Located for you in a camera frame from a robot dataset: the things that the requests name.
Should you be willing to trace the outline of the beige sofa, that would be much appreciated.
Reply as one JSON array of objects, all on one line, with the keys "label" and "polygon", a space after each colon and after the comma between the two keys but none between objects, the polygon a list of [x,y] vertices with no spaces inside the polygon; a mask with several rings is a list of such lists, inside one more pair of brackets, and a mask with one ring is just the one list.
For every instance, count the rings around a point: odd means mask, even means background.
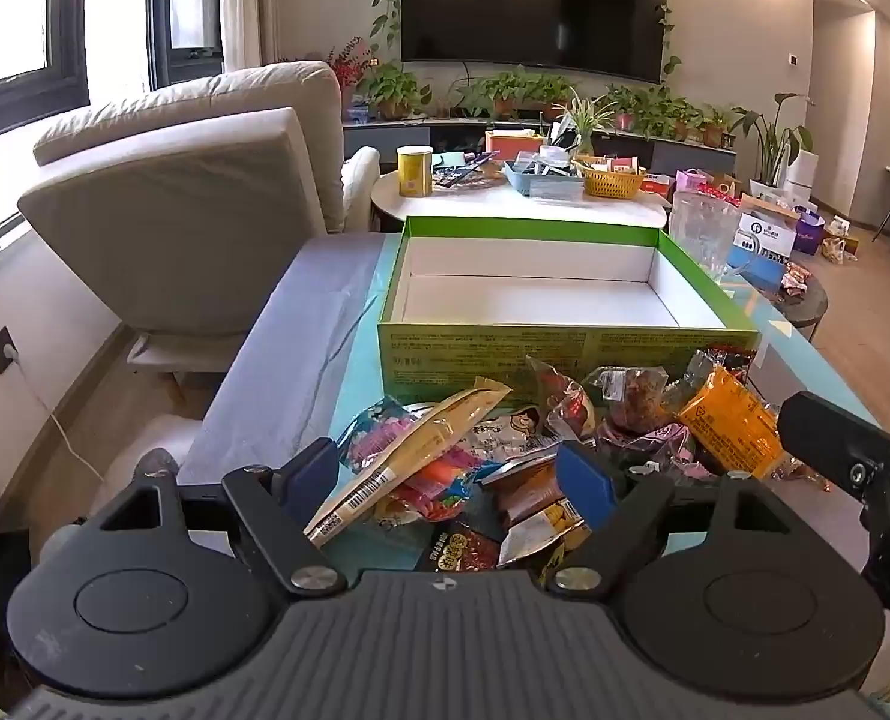
[{"label": "beige sofa", "polygon": [[18,210],[136,332],[129,364],[163,374],[227,371],[303,245],[367,231],[380,177],[311,60],[72,110],[33,154]]}]

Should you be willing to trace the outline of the yellow woven basket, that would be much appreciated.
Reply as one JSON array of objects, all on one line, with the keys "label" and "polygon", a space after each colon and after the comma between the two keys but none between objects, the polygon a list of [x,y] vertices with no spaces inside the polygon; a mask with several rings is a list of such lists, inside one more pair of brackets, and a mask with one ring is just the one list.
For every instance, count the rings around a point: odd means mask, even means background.
[{"label": "yellow woven basket", "polygon": [[634,200],[645,181],[646,172],[606,171],[598,166],[582,169],[586,195],[604,200]]}]

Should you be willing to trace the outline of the purple gift bag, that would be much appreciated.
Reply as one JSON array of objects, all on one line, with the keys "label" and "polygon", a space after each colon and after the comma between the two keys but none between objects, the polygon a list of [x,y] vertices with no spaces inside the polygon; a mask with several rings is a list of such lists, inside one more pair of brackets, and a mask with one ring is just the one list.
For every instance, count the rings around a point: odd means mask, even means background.
[{"label": "purple gift bag", "polygon": [[796,223],[795,243],[793,249],[801,254],[814,255],[826,234],[826,222],[812,211],[803,210],[799,213]]}]

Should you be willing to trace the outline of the clear glass mug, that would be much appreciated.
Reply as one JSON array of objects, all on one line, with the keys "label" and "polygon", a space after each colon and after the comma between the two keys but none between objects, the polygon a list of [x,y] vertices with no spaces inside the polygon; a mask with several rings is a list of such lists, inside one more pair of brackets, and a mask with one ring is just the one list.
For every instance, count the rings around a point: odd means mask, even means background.
[{"label": "clear glass mug", "polygon": [[751,266],[760,252],[752,232],[744,231],[744,213],[728,200],[702,192],[674,193],[669,238],[719,283]]}]

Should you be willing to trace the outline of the black red snack packet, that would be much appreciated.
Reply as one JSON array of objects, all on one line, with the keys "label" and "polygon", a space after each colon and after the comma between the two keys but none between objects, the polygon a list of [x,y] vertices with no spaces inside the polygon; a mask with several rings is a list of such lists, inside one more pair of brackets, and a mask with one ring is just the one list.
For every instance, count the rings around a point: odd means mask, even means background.
[{"label": "black red snack packet", "polygon": [[452,518],[436,523],[431,540],[415,569],[419,572],[493,571],[499,564],[500,544],[463,520]]}]

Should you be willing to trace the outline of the green cardboard box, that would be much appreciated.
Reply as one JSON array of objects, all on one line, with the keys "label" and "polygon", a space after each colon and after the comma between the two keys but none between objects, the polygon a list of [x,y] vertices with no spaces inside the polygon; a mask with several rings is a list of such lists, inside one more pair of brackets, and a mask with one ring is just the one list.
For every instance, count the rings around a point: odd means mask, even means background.
[{"label": "green cardboard box", "polygon": [[751,353],[759,332],[666,232],[578,221],[406,221],[378,322],[386,394],[441,400],[479,377],[516,397],[529,364],[679,376],[705,348]]}]

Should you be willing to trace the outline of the pink blue snack packet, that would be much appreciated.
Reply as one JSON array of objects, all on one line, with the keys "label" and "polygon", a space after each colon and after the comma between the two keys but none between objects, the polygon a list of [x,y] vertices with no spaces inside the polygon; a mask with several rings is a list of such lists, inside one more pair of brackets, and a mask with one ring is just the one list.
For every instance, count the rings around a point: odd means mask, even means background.
[{"label": "pink blue snack packet", "polygon": [[340,465],[354,475],[367,470],[415,421],[415,415],[396,398],[381,398],[353,418],[340,436],[337,442]]}]

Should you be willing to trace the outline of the pink purple snack packet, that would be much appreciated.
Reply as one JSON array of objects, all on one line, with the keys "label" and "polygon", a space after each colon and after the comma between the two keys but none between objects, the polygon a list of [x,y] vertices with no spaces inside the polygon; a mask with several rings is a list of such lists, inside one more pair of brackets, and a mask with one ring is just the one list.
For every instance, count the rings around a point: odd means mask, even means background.
[{"label": "pink purple snack packet", "polygon": [[717,479],[717,475],[699,460],[691,429],[680,422],[669,422],[650,433],[632,436],[621,433],[603,419],[596,427],[595,442],[601,449],[607,447],[622,455],[619,465],[630,475],[661,473],[674,478],[678,484],[707,483]]}]

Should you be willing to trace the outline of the blue plastic tray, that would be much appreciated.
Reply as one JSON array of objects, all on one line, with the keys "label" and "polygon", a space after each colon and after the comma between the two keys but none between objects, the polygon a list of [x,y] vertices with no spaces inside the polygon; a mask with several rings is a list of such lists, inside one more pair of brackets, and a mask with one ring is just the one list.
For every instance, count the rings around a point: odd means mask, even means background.
[{"label": "blue plastic tray", "polygon": [[508,163],[504,164],[502,172],[510,187],[523,197],[578,202],[585,196],[585,181],[582,177],[518,171]]}]

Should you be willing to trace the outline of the orange box on table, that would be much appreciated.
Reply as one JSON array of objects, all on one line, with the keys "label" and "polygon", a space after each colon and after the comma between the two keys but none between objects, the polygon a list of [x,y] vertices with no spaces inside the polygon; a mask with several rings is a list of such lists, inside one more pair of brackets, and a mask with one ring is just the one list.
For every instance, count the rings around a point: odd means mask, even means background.
[{"label": "orange box on table", "polygon": [[493,161],[515,161],[520,153],[538,153],[544,137],[534,130],[487,130],[484,146]]}]

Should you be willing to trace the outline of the wall power socket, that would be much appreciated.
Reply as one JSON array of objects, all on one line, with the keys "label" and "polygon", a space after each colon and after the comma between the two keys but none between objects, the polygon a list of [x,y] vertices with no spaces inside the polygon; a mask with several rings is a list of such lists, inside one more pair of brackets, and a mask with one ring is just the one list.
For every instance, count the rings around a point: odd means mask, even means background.
[{"label": "wall power socket", "polygon": [[10,335],[8,328],[2,327],[0,330],[0,374],[7,371],[17,361],[17,346],[13,343],[12,335]]}]

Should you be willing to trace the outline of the yellow tin can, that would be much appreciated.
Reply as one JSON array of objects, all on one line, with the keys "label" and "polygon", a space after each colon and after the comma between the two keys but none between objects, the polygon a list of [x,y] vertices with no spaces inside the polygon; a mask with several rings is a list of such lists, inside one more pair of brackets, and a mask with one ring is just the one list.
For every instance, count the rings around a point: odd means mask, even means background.
[{"label": "yellow tin can", "polygon": [[401,197],[428,197],[431,193],[431,158],[428,145],[399,146],[397,154],[397,190]]}]

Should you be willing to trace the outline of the red flower decoration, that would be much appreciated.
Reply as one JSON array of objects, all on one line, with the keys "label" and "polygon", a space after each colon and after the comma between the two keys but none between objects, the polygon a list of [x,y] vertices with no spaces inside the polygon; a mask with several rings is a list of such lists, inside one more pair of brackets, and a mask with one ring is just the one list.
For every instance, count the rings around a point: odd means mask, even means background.
[{"label": "red flower decoration", "polygon": [[376,64],[373,47],[362,36],[355,36],[344,47],[329,50],[326,64],[334,71],[340,89],[357,88],[370,67]]}]

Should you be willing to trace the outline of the wall mounted television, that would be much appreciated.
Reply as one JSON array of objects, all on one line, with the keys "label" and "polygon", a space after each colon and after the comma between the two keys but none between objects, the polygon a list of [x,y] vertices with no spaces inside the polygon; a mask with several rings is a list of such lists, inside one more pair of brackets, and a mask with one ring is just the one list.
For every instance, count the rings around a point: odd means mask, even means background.
[{"label": "wall mounted television", "polygon": [[401,59],[589,71],[655,83],[663,0],[401,0]]}]

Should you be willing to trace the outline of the tall leafy floor plant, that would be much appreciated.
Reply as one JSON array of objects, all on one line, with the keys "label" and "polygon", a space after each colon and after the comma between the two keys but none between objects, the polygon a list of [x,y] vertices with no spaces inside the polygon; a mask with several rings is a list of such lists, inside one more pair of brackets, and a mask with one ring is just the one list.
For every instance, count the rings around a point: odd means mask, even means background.
[{"label": "tall leafy floor plant", "polygon": [[788,101],[803,99],[811,104],[806,94],[783,93],[774,94],[774,114],[767,117],[757,110],[747,107],[733,106],[731,112],[736,120],[730,132],[739,132],[746,138],[753,138],[757,143],[756,182],[777,188],[781,184],[783,171],[790,167],[803,151],[813,149],[813,134],[804,125],[785,127],[781,123],[783,106]]}]

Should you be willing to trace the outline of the blue white carton box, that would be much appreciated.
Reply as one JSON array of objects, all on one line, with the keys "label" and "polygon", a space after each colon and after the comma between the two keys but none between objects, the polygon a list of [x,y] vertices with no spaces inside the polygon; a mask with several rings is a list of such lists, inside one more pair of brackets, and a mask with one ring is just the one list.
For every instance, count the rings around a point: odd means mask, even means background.
[{"label": "blue white carton box", "polygon": [[778,218],[742,213],[728,265],[757,288],[777,291],[794,243],[795,231]]}]

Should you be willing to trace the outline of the dark tv cabinet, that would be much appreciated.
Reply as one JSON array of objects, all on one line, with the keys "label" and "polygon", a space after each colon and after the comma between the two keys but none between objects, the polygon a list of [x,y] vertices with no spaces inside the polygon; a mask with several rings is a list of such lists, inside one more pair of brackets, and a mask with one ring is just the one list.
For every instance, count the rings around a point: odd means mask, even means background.
[{"label": "dark tv cabinet", "polygon": [[[344,125],[344,158],[350,158],[362,146],[373,146],[380,153],[381,169],[391,171],[397,164],[399,146],[430,146],[435,153],[481,153],[486,149],[490,132],[495,132],[504,137],[504,141],[497,146],[500,154],[515,160],[520,151],[536,151],[547,130],[547,125],[538,122],[493,122],[476,117],[358,122]],[[651,174],[666,176],[674,176],[676,172],[687,169],[698,169],[708,174],[733,174],[736,167],[736,153],[731,149],[645,137],[619,130],[598,130],[593,133],[593,153],[596,156],[621,158],[637,156],[640,167],[646,167]]]}]

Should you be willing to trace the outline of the white round coffee table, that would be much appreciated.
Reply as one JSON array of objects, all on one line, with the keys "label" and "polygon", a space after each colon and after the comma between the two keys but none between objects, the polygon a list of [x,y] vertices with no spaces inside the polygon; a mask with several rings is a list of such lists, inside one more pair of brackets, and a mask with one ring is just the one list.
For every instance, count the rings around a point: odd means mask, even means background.
[{"label": "white round coffee table", "polygon": [[504,220],[581,221],[663,229],[668,220],[666,203],[653,193],[639,193],[634,200],[581,200],[525,197],[502,179],[500,182],[451,188],[434,188],[428,197],[404,197],[399,193],[396,172],[381,176],[371,189],[371,203],[381,215],[406,221],[410,216],[435,218],[504,218]]}]

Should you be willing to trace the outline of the round dark side table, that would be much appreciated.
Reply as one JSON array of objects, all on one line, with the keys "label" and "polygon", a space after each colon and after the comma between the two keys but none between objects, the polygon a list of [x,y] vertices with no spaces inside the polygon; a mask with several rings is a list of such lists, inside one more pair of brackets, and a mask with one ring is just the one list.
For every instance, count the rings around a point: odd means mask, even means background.
[{"label": "round dark side table", "polygon": [[813,343],[820,322],[829,309],[826,288],[816,275],[809,273],[804,278],[803,291],[797,293],[788,293],[787,289],[756,277],[751,278],[751,284],[809,343]]}]

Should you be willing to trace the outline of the long yellow snack packet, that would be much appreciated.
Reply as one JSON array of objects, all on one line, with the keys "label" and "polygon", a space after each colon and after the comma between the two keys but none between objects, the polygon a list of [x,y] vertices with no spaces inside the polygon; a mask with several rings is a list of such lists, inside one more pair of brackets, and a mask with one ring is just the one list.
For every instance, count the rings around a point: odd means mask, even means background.
[{"label": "long yellow snack packet", "polygon": [[305,536],[314,546],[323,546],[344,532],[392,489],[458,444],[509,393],[508,385],[477,377],[469,390],[438,403],[329,497],[303,530]]}]

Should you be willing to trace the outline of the orange snack packet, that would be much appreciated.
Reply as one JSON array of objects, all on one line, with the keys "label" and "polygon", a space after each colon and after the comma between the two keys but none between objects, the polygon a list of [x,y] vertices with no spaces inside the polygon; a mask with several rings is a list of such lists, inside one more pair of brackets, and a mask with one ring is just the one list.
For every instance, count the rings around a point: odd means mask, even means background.
[{"label": "orange snack packet", "polygon": [[724,367],[713,367],[679,421],[725,472],[764,479],[783,457],[777,418]]}]

